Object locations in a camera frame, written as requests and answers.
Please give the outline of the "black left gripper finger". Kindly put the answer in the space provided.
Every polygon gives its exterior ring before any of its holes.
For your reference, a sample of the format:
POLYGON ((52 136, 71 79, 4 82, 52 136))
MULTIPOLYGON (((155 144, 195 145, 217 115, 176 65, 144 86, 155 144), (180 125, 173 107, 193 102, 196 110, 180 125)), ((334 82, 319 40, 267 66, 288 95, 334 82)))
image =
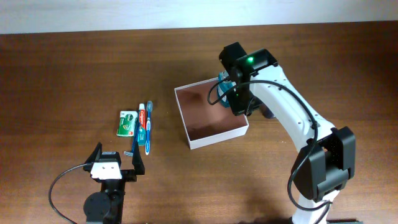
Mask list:
POLYGON ((134 170, 136 175, 144 175, 146 172, 144 163, 142 161, 141 153, 139 149, 135 149, 132 157, 132 165, 134 166, 134 170))
POLYGON ((102 153, 102 144, 98 142, 94 151, 89 155, 89 157, 85 161, 85 164, 91 164, 97 161, 101 153, 102 153))

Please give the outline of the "clear purple sanitizer bottle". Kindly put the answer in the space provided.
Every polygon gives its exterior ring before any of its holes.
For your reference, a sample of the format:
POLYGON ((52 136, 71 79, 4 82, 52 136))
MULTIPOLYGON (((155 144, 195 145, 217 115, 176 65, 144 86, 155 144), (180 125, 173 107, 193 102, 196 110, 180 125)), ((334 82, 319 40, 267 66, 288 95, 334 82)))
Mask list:
POLYGON ((275 118, 273 112, 267 106, 262 107, 262 115, 267 119, 275 118))

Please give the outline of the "blue white toothbrush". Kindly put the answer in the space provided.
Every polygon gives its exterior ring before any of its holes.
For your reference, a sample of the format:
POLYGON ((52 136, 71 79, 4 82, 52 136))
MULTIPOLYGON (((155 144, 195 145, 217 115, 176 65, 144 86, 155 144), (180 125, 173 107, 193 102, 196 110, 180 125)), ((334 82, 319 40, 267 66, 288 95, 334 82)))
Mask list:
POLYGON ((145 152, 148 156, 150 154, 150 134, 151 134, 151 114, 153 110, 153 102, 147 102, 147 122, 146 122, 146 145, 145 152))

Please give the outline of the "teal Listerine mouthwash bottle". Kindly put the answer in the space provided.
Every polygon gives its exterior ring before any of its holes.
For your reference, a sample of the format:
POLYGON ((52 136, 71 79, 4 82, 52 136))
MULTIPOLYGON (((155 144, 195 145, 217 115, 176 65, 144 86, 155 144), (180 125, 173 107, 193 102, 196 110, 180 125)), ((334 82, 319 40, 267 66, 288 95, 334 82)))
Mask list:
MULTIPOLYGON (((217 95, 218 98, 220 98, 227 90, 229 90, 231 87, 235 86, 235 82, 232 82, 230 80, 226 80, 226 78, 229 77, 229 74, 227 73, 226 70, 222 71, 219 73, 218 75, 218 81, 222 81, 224 80, 222 83, 220 83, 217 87, 217 95)), ((225 108, 229 108, 229 101, 227 99, 226 96, 222 97, 222 99, 220 100, 220 103, 225 107, 225 108)))

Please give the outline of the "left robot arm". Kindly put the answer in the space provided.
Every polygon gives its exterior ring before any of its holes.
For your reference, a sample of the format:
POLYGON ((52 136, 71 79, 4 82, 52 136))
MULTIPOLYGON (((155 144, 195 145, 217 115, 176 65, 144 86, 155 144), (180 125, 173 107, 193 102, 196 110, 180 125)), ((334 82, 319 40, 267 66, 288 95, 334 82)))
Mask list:
POLYGON ((102 150, 99 142, 94 151, 85 161, 83 170, 90 173, 90 177, 101 184, 101 189, 88 196, 85 200, 83 211, 87 223, 121 223, 125 185, 136 182, 138 175, 145 174, 139 146, 132 147, 124 155, 131 158, 132 169, 121 168, 120 153, 102 150))

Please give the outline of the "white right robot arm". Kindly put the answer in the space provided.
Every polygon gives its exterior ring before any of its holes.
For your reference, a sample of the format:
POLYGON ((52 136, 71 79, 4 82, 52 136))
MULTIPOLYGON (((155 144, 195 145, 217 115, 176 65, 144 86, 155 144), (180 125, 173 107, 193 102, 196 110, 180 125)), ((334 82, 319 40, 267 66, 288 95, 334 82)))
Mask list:
POLYGON ((336 128, 301 96, 266 49, 251 54, 240 43, 219 54, 232 85, 216 101, 226 100, 234 115, 249 116, 264 105, 292 139, 298 152, 287 182, 296 212, 291 223, 326 223, 334 199, 355 174, 356 139, 349 127, 336 128))

